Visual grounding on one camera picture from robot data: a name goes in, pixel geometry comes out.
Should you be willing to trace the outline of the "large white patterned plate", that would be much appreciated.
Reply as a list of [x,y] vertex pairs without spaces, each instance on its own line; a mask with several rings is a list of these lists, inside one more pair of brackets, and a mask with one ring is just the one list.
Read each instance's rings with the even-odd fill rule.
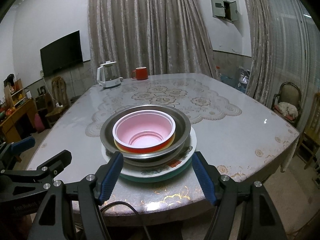
[[124,162],[121,173],[127,176],[133,176],[138,178],[149,178],[153,176],[159,176],[161,174],[167,174],[170,171],[173,171],[174,169],[181,167],[182,164],[188,161],[189,159],[191,160],[192,155],[196,150],[196,146],[196,133],[195,130],[191,128],[189,137],[186,140],[183,148],[166,163],[151,167],[139,167]]

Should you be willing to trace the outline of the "white electric kettle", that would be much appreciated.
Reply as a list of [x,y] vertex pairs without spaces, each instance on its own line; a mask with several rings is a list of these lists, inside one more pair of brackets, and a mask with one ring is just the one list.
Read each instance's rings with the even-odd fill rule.
[[106,61],[97,69],[97,83],[103,88],[117,87],[121,79],[116,62]]

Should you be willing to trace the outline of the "beige centre curtain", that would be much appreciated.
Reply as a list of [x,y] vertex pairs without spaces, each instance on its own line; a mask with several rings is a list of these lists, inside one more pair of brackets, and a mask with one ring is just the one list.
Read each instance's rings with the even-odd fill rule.
[[199,0],[88,0],[91,68],[115,62],[121,77],[200,73],[218,79]]

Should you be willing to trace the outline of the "pink bin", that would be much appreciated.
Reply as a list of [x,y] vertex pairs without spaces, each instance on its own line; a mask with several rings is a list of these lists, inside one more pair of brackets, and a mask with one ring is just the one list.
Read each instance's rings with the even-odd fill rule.
[[44,124],[42,123],[42,120],[38,113],[36,113],[34,117],[34,126],[38,133],[41,133],[45,130]]

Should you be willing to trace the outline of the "lace floral tablecloth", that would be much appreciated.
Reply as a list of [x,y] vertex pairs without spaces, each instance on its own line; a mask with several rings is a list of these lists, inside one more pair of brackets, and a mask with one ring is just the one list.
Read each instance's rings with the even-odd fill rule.
[[192,125],[239,116],[242,110],[218,93],[222,83],[201,74],[166,76],[138,83],[129,82],[102,95],[102,102],[86,127],[88,137],[99,137],[104,122],[113,114],[141,105],[160,105],[182,111]]

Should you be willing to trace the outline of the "grey wall electrical box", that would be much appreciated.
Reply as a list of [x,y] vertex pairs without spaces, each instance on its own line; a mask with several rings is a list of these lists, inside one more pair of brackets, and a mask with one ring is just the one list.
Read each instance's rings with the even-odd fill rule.
[[238,21],[238,8],[236,1],[210,0],[212,5],[212,16],[229,22]]

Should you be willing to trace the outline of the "wooden sideboard cabinet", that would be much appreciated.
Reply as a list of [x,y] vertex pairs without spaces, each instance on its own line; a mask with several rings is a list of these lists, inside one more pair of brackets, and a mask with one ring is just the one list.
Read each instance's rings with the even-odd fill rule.
[[1,121],[1,139],[5,142],[18,142],[36,132],[34,119],[37,108],[32,97],[27,97],[21,79],[14,87],[4,88],[5,119]]

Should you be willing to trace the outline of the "beige curtain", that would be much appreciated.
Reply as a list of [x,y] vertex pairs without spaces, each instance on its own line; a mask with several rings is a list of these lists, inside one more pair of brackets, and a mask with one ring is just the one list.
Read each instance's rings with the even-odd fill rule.
[[88,0],[91,68],[115,62],[121,77],[200,73],[218,79],[199,0]]
[[297,85],[302,130],[319,92],[319,29],[300,0],[245,0],[245,5],[252,51],[246,94],[271,107],[282,83]]

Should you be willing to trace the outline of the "black wall television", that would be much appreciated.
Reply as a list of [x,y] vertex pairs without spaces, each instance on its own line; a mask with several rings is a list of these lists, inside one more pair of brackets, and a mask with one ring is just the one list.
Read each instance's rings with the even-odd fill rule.
[[44,77],[83,63],[80,31],[70,33],[40,49]]

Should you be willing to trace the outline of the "beige right curtain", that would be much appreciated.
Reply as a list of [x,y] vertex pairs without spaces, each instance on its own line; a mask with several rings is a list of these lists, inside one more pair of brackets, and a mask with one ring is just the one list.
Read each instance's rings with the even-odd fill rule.
[[246,94],[271,107],[282,83],[297,85],[302,130],[319,92],[319,29],[300,0],[245,0],[245,5],[252,51]]

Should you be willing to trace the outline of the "red mug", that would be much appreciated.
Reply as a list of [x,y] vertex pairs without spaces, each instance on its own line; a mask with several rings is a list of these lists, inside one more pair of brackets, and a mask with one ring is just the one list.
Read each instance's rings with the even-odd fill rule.
[[138,67],[131,73],[131,78],[136,80],[148,79],[148,70],[146,67]]

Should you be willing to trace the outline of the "pink and red plastic bowl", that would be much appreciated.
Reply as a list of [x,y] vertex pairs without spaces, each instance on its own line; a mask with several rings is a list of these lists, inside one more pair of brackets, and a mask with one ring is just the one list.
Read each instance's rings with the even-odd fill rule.
[[176,122],[167,113],[140,110],[120,118],[113,126],[113,140],[132,147],[146,148],[160,145],[175,134]]

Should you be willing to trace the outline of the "large stainless steel bowl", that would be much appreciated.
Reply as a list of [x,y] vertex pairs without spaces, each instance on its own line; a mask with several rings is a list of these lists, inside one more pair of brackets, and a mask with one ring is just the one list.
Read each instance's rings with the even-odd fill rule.
[[100,131],[106,153],[119,151],[127,163],[152,167],[176,158],[191,133],[187,116],[160,105],[131,107],[110,116]]

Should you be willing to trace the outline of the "wooden chair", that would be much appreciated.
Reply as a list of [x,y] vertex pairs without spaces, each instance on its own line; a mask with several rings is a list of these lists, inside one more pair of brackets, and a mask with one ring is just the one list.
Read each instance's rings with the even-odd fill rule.
[[60,76],[52,79],[52,99],[54,101],[54,108],[46,115],[50,127],[53,127],[65,114],[67,109],[69,109],[66,82]]
[[311,154],[311,157],[305,161],[304,169],[306,170],[319,150],[319,92],[314,94],[310,114],[300,136],[297,149],[300,146],[303,146]]

